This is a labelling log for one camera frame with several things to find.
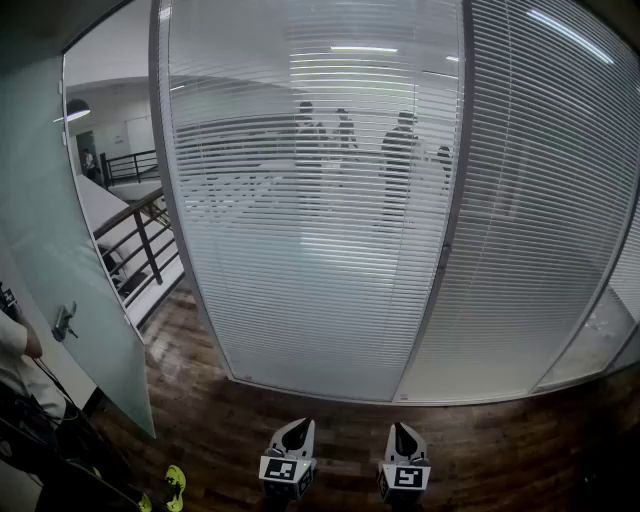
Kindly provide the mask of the frosted glass door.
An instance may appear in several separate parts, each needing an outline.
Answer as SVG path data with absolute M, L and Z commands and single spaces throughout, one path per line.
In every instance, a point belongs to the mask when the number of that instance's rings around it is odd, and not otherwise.
M 95 390 L 155 433 L 144 344 L 106 273 L 72 169 L 63 120 L 64 59 L 0 72 L 0 280 L 15 287 L 44 362 L 84 405 Z M 60 343 L 62 305 L 77 311 Z

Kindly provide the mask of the black railing with wooden handrail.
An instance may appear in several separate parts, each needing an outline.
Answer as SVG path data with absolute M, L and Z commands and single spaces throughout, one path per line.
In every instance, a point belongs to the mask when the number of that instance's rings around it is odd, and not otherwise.
M 102 222 L 93 236 L 119 299 L 138 322 L 184 276 L 160 188 Z

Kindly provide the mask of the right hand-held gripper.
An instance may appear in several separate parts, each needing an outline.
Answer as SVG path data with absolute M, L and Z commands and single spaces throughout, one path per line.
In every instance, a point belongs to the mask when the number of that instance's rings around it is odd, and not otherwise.
M 389 428 L 385 459 L 398 461 L 380 462 L 377 484 L 384 503 L 417 503 L 426 491 L 431 466 L 424 438 L 412 427 L 402 422 Z

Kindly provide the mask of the grey aluminium frame post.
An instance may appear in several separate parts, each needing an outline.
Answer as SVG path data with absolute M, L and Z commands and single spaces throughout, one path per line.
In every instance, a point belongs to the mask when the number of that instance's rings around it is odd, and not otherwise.
M 148 43 L 149 99 L 159 175 L 175 243 L 184 268 L 185 278 L 190 285 L 196 302 L 198 317 L 209 335 L 210 344 L 222 365 L 226 378 L 233 381 L 233 373 L 224 350 L 217 339 L 197 283 L 189 249 L 184 238 L 171 178 L 172 164 L 175 162 L 169 84 L 169 28 L 171 16 L 172 0 L 151 0 Z
M 457 153 L 452 159 L 452 185 L 453 189 L 449 198 L 449 213 L 446 223 L 446 231 L 442 238 L 440 262 L 446 263 L 446 269 L 438 272 L 437 267 L 432 281 L 432 288 L 429 298 L 425 304 L 425 310 L 422 316 L 422 320 L 419 329 L 416 334 L 416 339 L 412 346 L 412 350 L 403 370 L 401 379 L 396 387 L 392 405 L 398 406 L 427 406 L 426 402 L 411 402 L 408 395 L 403 392 L 403 387 L 409 379 L 411 370 L 416 365 L 416 359 L 420 351 L 420 347 L 424 340 L 424 336 L 427 332 L 429 323 L 433 316 L 434 309 L 438 303 L 438 299 L 441 296 L 441 289 L 445 280 L 449 260 L 451 258 L 454 238 L 457 228 L 457 223 L 460 216 L 460 209 L 464 194 L 465 180 L 468 168 L 468 157 L 470 148 L 470 136 L 473 123 L 473 105 L 474 105 L 474 82 L 475 82 L 475 42 L 474 42 L 474 26 L 473 26 L 473 14 L 472 14 L 472 0 L 461 0 L 461 14 L 460 20 L 462 28 L 460 29 L 462 35 L 462 49 L 464 50 L 463 58 L 463 77 L 459 82 L 460 86 L 460 101 L 459 107 L 461 112 L 458 116 L 458 125 L 456 135 L 455 150 Z M 450 252 L 448 254 L 442 254 L 442 247 L 445 243 L 451 245 Z

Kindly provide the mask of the ceiling light strips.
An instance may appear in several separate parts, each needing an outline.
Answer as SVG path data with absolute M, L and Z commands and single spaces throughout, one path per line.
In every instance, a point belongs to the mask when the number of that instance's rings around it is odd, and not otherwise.
M 176 79 L 230 79 L 288 88 L 306 86 L 313 78 L 381 76 L 385 79 L 420 77 L 460 79 L 457 57 L 427 50 L 410 53 L 407 47 L 337 45 L 294 47 L 268 52 L 217 48 L 209 54 L 178 53 L 170 58 Z

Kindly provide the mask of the black metal railing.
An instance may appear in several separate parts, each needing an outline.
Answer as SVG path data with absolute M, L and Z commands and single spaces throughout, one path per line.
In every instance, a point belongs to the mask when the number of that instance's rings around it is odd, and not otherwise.
M 142 183 L 159 179 L 159 167 L 155 150 L 131 153 L 108 158 L 100 154 L 104 185 L 113 186 Z

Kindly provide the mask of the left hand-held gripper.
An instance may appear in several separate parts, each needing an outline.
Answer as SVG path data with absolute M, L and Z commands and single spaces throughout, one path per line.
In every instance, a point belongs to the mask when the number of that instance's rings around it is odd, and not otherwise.
M 272 436 L 272 448 L 260 458 L 259 481 L 271 498 L 299 500 L 316 474 L 313 457 L 315 421 L 301 418 L 280 428 Z

